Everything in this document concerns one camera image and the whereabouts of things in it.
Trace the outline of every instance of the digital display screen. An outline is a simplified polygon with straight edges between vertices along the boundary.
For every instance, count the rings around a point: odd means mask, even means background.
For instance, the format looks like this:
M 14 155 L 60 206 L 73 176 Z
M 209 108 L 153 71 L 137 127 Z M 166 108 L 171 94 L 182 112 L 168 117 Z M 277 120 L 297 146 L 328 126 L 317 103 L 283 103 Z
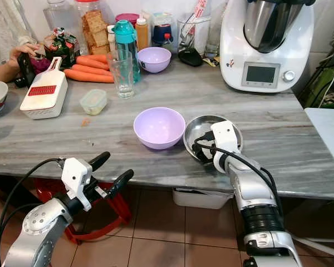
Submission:
M 249 66 L 246 81 L 273 83 L 276 68 Z

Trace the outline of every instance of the gray marble table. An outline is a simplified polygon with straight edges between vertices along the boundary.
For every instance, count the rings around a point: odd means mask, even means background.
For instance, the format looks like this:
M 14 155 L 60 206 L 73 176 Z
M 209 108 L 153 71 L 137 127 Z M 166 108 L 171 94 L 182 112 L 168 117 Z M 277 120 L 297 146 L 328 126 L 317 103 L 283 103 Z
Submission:
M 86 115 L 79 99 L 90 89 L 106 90 L 109 101 L 98 116 Z M 334 199 L 334 159 L 291 90 L 255 94 L 229 88 L 219 67 L 193 68 L 173 60 L 159 74 L 143 73 L 133 98 L 117 97 L 114 85 L 68 82 L 62 113 L 57 118 L 31 120 L 20 110 L 25 89 L 10 89 L 0 113 L 0 174 L 24 175 L 50 157 L 89 160 L 110 151 L 109 161 L 95 172 L 111 181 L 126 169 L 140 185 L 231 191 L 229 179 L 204 169 L 184 148 L 152 151 L 134 134 L 134 118 L 142 110 L 165 106 L 186 122 L 201 115 L 221 115 L 233 121 L 244 137 L 243 153 L 267 168 L 281 195 Z M 82 127 L 82 120 L 90 124 Z M 37 177 L 57 179 L 55 164 L 43 166 Z

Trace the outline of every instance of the human hand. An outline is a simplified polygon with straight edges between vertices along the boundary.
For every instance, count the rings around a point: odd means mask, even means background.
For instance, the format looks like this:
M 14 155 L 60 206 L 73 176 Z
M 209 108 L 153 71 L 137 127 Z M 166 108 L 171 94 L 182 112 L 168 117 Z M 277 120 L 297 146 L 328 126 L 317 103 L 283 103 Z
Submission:
M 10 67 L 18 67 L 17 58 L 21 53 L 29 53 L 31 56 L 35 56 L 35 50 L 40 48 L 37 44 L 26 43 L 23 46 L 17 46 L 10 51 L 10 59 L 7 62 Z

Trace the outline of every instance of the food processor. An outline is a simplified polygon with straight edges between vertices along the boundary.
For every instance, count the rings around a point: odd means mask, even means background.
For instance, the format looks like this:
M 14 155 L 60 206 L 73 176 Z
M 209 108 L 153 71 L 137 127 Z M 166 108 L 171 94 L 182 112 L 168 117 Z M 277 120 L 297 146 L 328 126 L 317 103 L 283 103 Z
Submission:
M 238 90 L 291 88 L 307 63 L 315 0 L 229 0 L 220 35 L 220 69 Z

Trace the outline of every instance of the orange bottle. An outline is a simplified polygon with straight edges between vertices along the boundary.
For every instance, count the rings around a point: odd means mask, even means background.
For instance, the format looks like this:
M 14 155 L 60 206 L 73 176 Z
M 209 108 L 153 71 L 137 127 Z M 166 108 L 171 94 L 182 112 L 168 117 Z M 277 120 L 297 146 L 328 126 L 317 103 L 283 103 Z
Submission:
M 149 26 L 147 25 L 146 19 L 140 14 L 140 18 L 136 20 L 135 26 L 137 32 L 137 48 L 142 50 L 149 46 Z

